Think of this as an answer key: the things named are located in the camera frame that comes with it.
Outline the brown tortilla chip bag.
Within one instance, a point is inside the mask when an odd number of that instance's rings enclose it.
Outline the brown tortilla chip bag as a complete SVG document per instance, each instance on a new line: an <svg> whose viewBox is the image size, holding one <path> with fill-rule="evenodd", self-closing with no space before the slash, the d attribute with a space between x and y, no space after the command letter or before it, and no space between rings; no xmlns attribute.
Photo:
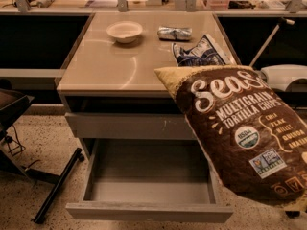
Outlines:
<svg viewBox="0 0 307 230"><path fill-rule="evenodd" d="M220 182L287 211L307 206L307 125L248 66L155 70Z"/></svg>

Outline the grey drawer cabinet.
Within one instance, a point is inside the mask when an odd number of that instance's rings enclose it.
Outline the grey drawer cabinet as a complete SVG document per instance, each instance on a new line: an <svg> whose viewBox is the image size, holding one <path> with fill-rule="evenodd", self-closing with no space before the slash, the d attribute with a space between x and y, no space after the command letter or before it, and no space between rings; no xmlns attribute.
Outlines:
<svg viewBox="0 0 307 230"><path fill-rule="evenodd" d="M139 23L142 34L132 43L117 42L106 28L120 21ZM231 63L238 62L211 11L100 11L59 82L58 93L66 113L182 115L154 73L156 68L177 65L171 43L158 39L160 26L191 28L192 39L181 44L185 49L210 34ZM94 143L106 138L78 139L90 156Z"/></svg>

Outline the grey upper drawer front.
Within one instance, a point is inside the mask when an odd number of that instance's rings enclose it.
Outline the grey upper drawer front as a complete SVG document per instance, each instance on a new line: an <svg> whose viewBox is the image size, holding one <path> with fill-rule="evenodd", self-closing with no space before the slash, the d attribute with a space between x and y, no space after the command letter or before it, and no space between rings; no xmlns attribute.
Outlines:
<svg viewBox="0 0 307 230"><path fill-rule="evenodd" d="M195 140L182 115L66 113L78 138Z"/></svg>

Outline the blue crumpled chip bag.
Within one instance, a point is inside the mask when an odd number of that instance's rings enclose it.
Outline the blue crumpled chip bag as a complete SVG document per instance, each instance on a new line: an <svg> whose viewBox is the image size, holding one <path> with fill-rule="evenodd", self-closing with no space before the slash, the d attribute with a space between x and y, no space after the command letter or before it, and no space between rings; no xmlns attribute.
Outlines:
<svg viewBox="0 0 307 230"><path fill-rule="evenodd" d="M227 54L210 34L205 34L197 45L189 50L173 43L172 51L179 67L229 65L231 63Z"/></svg>

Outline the open grey lower drawer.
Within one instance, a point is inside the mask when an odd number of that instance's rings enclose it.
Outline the open grey lower drawer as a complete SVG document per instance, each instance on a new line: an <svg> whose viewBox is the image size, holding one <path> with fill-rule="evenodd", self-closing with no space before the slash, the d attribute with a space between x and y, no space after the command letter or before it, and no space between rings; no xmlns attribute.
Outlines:
<svg viewBox="0 0 307 230"><path fill-rule="evenodd" d="M216 176L195 141L99 139L89 156L76 219L224 223Z"/></svg>

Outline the silver crushed can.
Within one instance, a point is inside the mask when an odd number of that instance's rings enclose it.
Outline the silver crushed can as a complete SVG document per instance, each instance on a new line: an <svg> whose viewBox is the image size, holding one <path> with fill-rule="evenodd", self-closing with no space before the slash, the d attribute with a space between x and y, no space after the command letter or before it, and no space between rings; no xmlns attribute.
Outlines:
<svg viewBox="0 0 307 230"><path fill-rule="evenodd" d="M189 41L192 37L192 29L160 26L157 35L164 40Z"/></svg>

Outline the white paper bowl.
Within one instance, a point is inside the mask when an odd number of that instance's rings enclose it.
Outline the white paper bowl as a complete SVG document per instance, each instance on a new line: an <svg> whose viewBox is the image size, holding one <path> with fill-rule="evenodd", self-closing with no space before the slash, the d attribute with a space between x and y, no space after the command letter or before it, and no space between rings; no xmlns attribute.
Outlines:
<svg viewBox="0 0 307 230"><path fill-rule="evenodd" d="M119 43L132 43L143 32L143 27L133 21L120 21L106 28L109 36Z"/></svg>

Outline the white stick black tip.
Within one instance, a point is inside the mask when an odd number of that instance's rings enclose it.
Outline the white stick black tip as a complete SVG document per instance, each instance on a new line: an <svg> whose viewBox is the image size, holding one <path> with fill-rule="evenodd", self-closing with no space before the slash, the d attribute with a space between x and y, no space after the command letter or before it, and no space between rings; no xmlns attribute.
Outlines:
<svg viewBox="0 0 307 230"><path fill-rule="evenodd" d="M260 56L262 55L262 53L264 52L264 50L266 49L266 47L269 45L269 43L272 41L273 37L275 36L275 34L278 32L278 30L280 29L280 27L282 25L290 25L293 26L295 24L295 21L292 19L288 19L288 18L284 18L281 17L279 18L276 26L273 28L272 32L270 33L270 35L268 36L268 38L265 40L265 42L263 43L263 45L260 47L260 49L258 50L258 52L256 53L256 55L254 56L254 58L252 59L251 63L249 64L250 67L253 67L255 62L257 61L258 58L260 58Z"/></svg>

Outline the black caster wheel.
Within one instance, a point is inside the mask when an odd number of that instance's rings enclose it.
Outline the black caster wheel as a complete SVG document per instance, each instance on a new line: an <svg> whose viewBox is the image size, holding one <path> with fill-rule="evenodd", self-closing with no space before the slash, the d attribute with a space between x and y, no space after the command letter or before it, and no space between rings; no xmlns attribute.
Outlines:
<svg viewBox="0 0 307 230"><path fill-rule="evenodd" d="M291 219L298 218L300 216L299 211L285 211L285 213Z"/></svg>

